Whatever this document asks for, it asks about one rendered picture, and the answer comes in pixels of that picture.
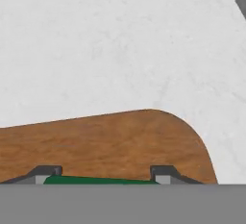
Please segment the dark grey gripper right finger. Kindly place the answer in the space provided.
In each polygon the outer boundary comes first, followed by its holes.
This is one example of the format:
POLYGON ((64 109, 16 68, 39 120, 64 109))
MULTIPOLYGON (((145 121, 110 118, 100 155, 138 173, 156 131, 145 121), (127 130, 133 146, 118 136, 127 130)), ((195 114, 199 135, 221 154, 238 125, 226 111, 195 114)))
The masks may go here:
POLYGON ((182 175, 173 165, 151 165, 151 180, 161 185, 201 185, 202 182, 182 175))

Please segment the green sponge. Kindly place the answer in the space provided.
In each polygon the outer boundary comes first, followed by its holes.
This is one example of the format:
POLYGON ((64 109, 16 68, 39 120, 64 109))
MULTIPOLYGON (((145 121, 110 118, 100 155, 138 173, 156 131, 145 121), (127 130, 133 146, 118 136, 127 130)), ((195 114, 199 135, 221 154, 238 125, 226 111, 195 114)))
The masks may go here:
POLYGON ((155 185, 150 180, 129 180, 113 178, 50 176, 44 183, 46 185, 155 185))

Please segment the brown wooden cutting board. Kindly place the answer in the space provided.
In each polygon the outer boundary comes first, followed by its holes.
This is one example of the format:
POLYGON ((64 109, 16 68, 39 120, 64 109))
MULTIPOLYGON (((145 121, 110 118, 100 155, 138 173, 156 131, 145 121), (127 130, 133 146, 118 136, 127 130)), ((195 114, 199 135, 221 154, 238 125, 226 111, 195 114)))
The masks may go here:
POLYGON ((65 176, 148 180, 152 165, 173 165, 216 184, 208 149, 174 114, 139 110, 0 128, 0 182, 38 165, 65 176))

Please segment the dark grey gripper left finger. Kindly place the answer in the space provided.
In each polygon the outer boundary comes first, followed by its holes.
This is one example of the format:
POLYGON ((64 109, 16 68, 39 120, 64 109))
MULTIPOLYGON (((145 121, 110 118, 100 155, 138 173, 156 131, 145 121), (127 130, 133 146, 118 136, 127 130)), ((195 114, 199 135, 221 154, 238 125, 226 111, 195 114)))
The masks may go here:
POLYGON ((27 174, 8 179, 2 184, 43 185, 48 177, 61 176, 61 174, 61 165, 38 165, 27 174))

